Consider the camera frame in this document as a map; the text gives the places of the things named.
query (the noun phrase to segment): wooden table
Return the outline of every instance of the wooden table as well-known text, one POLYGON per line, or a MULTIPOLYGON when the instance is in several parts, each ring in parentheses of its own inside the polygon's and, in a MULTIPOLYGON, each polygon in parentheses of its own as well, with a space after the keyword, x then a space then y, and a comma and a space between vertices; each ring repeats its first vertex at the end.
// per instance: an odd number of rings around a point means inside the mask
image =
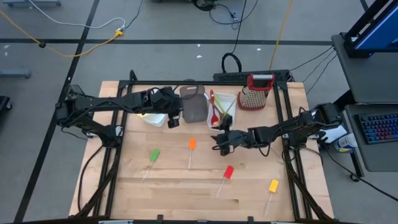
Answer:
MULTIPOLYGON (((116 96, 117 86, 118 82, 103 82, 99 96, 116 96)), ((303 83, 288 83, 288 86, 292 111, 296 116, 300 106, 308 108, 305 90, 303 83)), ((142 91, 150 87, 134 85, 132 90, 142 91)), ((241 86, 206 86, 207 92, 210 89, 237 95, 241 86)), ((284 109, 282 91, 280 98, 284 109)), ((109 124, 112 113, 95 113, 94 119, 101 124, 109 124)), ((243 111, 237 107, 235 117, 235 128, 243 131, 247 131, 249 127, 277 124, 273 91, 270 91, 263 110, 243 111)), ((211 134, 214 132, 208 129, 206 122, 186 124, 181 118, 180 126, 177 128, 169 129, 167 124, 156 128, 144 123, 135 114, 129 114, 111 218, 154 220, 158 214, 163 214, 166 220, 247 220, 248 216, 253 216, 256 221, 293 221, 286 168, 280 157, 281 140, 278 138, 272 143, 268 157, 261 156, 257 149, 242 147, 228 156, 221 157, 219 151, 211 150, 215 145, 214 140, 210 138, 211 134), (197 148, 192 157, 192 170, 187 169, 190 138, 197 139, 197 148), (149 154, 154 149, 160 149, 159 158, 153 165, 149 177, 142 183, 144 171, 150 164, 149 154), (234 167, 234 173, 231 180, 225 182, 219 198, 215 198, 228 165, 234 167), (269 198, 268 187, 272 179, 278 179, 279 186, 272 198, 269 213, 264 217, 263 209, 269 198)), ((100 145, 98 138, 88 140, 81 167, 100 145)), ((318 150, 315 141, 308 141, 307 147, 318 150)), ((300 153, 308 191, 326 214, 332 217, 320 157, 306 149, 300 153)), ((82 205, 90 199, 98 186, 103 156, 104 149, 88 165, 83 178, 82 205)), ((71 215, 78 211, 77 187, 70 209, 71 215)), ((105 208, 108 196, 106 191, 103 194, 100 214, 103 214, 105 208)), ((301 216, 305 217, 298 189, 297 194, 301 216)))

